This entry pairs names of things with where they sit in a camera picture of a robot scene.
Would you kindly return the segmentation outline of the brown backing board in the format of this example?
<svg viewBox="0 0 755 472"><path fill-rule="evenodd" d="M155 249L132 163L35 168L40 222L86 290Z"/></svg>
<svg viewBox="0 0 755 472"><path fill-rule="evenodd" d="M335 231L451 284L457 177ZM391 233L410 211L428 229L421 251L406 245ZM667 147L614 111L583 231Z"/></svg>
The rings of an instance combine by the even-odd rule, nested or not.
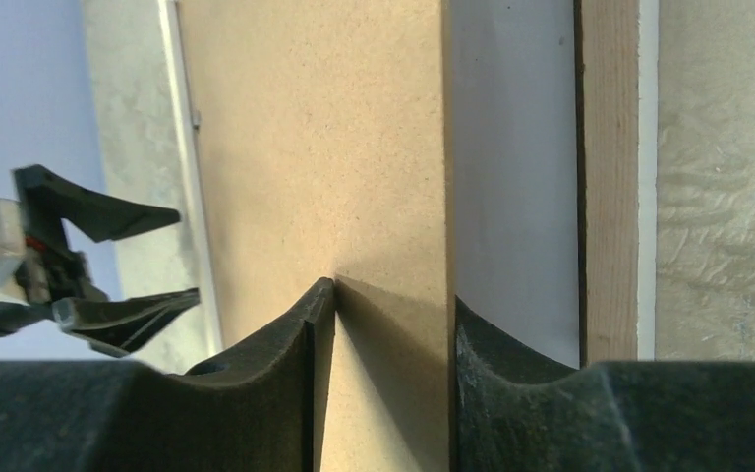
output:
<svg viewBox="0 0 755 472"><path fill-rule="evenodd" d="M321 467L448 471L452 156L443 1L183 1L226 344L322 276Z"/></svg>

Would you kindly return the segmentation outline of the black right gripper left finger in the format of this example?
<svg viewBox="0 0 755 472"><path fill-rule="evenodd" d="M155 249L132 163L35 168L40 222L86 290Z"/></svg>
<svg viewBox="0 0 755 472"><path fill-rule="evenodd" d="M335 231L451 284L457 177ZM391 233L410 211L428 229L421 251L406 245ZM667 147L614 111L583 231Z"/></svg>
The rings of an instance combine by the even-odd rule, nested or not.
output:
<svg viewBox="0 0 755 472"><path fill-rule="evenodd" d="M0 471L316 471L334 283L184 375L0 361Z"/></svg>

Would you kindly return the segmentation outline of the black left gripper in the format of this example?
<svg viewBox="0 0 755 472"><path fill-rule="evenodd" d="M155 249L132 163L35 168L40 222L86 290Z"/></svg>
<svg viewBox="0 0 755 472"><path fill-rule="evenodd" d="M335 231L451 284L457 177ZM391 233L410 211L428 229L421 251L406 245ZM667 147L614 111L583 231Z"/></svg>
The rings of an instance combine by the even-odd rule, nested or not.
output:
<svg viewBox="0 0 755 472"><path fill-rule="evenodd" d="M15 169L13 178L27 248L15 278L29 303L0 302L0 338L54 320L92 350L122 358L200 303L197 288L105 301L85 254L71 248L62 224L70 221L95 243L119 241L180 222L178 210L101 194L39 164Z"/></svg>

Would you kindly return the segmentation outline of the wooden picture frame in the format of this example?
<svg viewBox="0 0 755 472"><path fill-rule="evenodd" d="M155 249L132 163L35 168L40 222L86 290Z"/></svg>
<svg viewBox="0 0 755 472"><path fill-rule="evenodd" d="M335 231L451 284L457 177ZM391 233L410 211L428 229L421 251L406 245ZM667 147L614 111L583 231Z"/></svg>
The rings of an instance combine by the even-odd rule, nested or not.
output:
<svg viewBox="0 0 755 472"><path fill-rule="evenodd" d="M584 366L655 357L659 7L574 4Z"/></svg>

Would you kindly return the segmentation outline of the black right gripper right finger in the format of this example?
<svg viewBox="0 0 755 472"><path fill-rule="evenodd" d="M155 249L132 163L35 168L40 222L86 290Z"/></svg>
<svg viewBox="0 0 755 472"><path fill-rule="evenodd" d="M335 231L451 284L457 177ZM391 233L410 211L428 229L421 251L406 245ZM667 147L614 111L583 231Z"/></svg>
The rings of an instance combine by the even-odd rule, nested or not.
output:
<svg viewBox="0 0 755 472"><path fill-rule="evenodd" d="M755 362L564 366L456 306L462 471L755 471Z"/></svg>

